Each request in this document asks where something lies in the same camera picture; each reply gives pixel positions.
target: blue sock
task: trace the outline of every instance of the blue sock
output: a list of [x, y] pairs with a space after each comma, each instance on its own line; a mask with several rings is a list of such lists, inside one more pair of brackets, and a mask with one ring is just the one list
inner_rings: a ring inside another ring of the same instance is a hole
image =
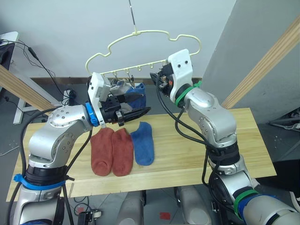
[[130, 135], [135, 149], [136, 163], [138, 165], [152, 164], [154, 161], [154, 144], [151, 125], [140, 122], [139, 128]]
[[128, 105], [130, 105], [133, 109], [140, 109], [146, 107], [146, 89], [145, 84], [140, 83], [137, 85], [134, 89], [129, 89], [126, 93], [136, 92], [139, 94], [143, 94], [143, 97], [140, 97], [136, 101], [133, 102], [127, 102]]

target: sock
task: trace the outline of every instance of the sock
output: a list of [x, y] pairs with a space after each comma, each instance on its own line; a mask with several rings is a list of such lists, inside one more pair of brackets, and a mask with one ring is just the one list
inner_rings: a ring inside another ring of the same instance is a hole
[[90, 138], [91, 144], [91, 167], [92, 171], [99, 176], [107, 176], [113, 164], [113, 143], [111, 128], [102, 128]]
[[140, 97], [139, 99], [137, 99], [136, 101], [133, 102], [128, 102], [128, 104], [133, 108], [133, 109], [140, 109], [140, 108], [144, 108], [146, 107], [146, 89], [145, 89], [145, 84], [144, 83], [140, 83], [139, 85], [137, 85], [134, 89], [129, 89], [127, 90], [126, 93], [130, 93], [130, 92], [136, 92], [139, 94], [143, 94], [143, 97]]
[[152, 164], [154, 161], [154, 144], [151, 125], [140, 122], [139, 128], [130, 135], [135, 149], [136, 163], [138, 165]]
[[128, 175], [133, 164], [133, 144], [125, 128], [113, 133], [112, 149], [112, 172], [118, 177]]

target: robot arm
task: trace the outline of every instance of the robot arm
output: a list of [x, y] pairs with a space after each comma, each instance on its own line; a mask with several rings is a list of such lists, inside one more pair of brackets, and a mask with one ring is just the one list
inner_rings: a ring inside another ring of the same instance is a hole
[[254, 191], [244, 158], [239, 154], [234, 117], [214, 95], [192, 84], [192, 73], [185, 49], [169, 56], [168, 64], [158, 74], [151, 74], [151, 78], [154, 83], [159, 82], [159, 90], [172, 102], [185, 108], [210, 144], [206, 149], [213, 169], [209, 181], [213, 194], [247, 225], [297, 224], [300, 214], [295, 209]]
[[83, 105], [63, 106], [54, 110], [47, 123], [29, 142], [29, 165], [25, 177], [15, 176], [21, 182], [14, 214], [14, 225], [28, 222], [56, 225], [64, 217], [62, 185], [68, 179], [66, 163], [76, 139], [91, 131], [93, 126], [124, 122], [141, 117], [149, 107], [123, 113], [120, 104], [140, 98], [141, 94], [128, 93], [113, 96], [109, 93], [107, 78], [93, 74], [89, 85], [89, 102]]

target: wooden table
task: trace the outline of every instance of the wooden table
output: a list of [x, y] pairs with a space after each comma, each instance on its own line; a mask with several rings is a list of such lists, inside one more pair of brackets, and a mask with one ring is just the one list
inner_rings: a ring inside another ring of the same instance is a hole
[[[230, 110], [237, 121], [237, 137], [240, 153], [244, 156], [247, 168], [252, 178], [276, 175], [272, 161], [269, 157], [263, 139], [259, 133], [253, 115], [249, 108]], [[198, 126], [188, 118], [185, 113], [182, 120], [194, 128]], [[166, 188], [174, 186], [193, 185], [201, 183], [205, 147], [196, 142], [180, 136], [174, 128], [174, 120], [169, 115], [143, 116], [125, 124], [128, 132], [137, 130], [140, 121], [152, 125], [152, 133], [155, 149], [155, 160], [149, 166], [140, 166], [134, 161], [132, 171], [124, 177], [116, 177], [112, 172], [106, 177], [100, 177], [93, 173], [90, 167], [90, 143], [82, 151], [69, 171], [69, 176], [75, 181], [67, 181], [66, 186], [69, 197], [86, 195], [100, 195], [135, 190]], [[25, 138], [25, 154], [28, 156], [28, 142], [33, 133], [43, 126], [42, 123], [29, 124]], [[118, 130], [117, 124], [108, 127]], [[190, 136], [192, 132], [180, 128]], [[99, 127], [93, 129], [93, 134], [99, 131]], [[88, 133], [81, 135], [71, 152], [69, 161], [82, 146]], [[208, 168], [206, 180], [211, 172]], [[21, 173], [21, 160], [18, 157], [14, 174]], [[12, 181], [7, 200], [10, 199], [16, 182]]]

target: plastic hanger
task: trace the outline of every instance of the plastic hanger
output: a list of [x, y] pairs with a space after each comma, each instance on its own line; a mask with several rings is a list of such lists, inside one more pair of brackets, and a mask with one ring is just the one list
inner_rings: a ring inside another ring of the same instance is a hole
[[[193, 35], [189, 35], [189, 34], [179, 34], [176, 38], [171, 38], [170, 37], [170, 33], [168, 31], [165, 31], [165, 30], [140, 30], [138, 31], [136, 29], [136, 26], [135, 26], [135, 19], [134, 19], [134, 16], [133, 16], [133, 11], [132, 11], [132, 7], [131, 7], [131, 3], [130, 3], [130, 0], [129, 0], [129, 4], [130, 4], [130, 9], [131, 9], [131, 15], [132, 15], [132, 19], [133, 19], [133, 24], [134, 24], [134, 28], [135, 28], [135, 31], [132, 32], [131, 34], [128, 34], [126, 36], [123, 36], [123, 37], [120, 37], [116, 40], [114, 40], [113, 42], [111, 42], [108, 46], [107, 46], [107, 49], [108, 49], [108, 53], [107, 54], [103, 54], [103, 53], [96, 53], [94, 54], [93, 56], [91, 56], [85, 63], [85, 69], [87, 70], [87, 72], [92, 75], [92, 72], [89, 70], [89, 63], [90, 61], [92, 61], [94, 58], [96, 58], [97, 56], [102, 56], [102, 57], [107, 57], [109, 56], [112, 51], [111, 51], [111, 47], [118, 43], [119, 41], [122, 41], [126, 38], [130, 38], [130, 37], [133, 37], [133, 36], [138, 36], [140, 34], [143, 34], [143, 33], [164, 33], [168, 36], [168, 39], [169, 41], [177, 41], [180, 37], [187, 37], [187, 38], [193, 38], [195, 39], [198, 44], [199, 44], [199, 49], [198, 51], [194, 52], [194, 53], [191, 53], [190, 56], [192, 55], [196, 55], [200, 52], [201, 48], [202, 48], [202, 44], [201, 44], [201, 41], [199, 38], [197, 38], [196, 36], [193, 36]], [[126, 68], [122, 68], [122, 69], [116, 69], [116, 70], [111, 70], [111, 71], [108, 71], [108, 72], [104, 72], [104, 73], [100, 73], [102, 75], [105, 75], [105, 74], [110, 74], [112, 73], [115, 77], [117, 76], [117, 72], [119, 71], [125, 71], [125, 73], [129, 74], [129, 70], [130, 69], [133, 69], [133, 68], [136, 68], [138, 71], [141, 71], [142, 70], [142, 67], [144, 66], [150, 66], [150, 68], [153, 68], [153, 65], [156, 64], [156, 63], [162, 63], [163, 65], [166, 64], [166, 60], [158, 60], [158, 61], [155, 61], [155, 62], [148, 62], [148, 63], [144, 63], [144, 64], [140, 64], [140, 65], [136, 65], [136, 66], [132, 66], [132, 67], [126, 67]]]

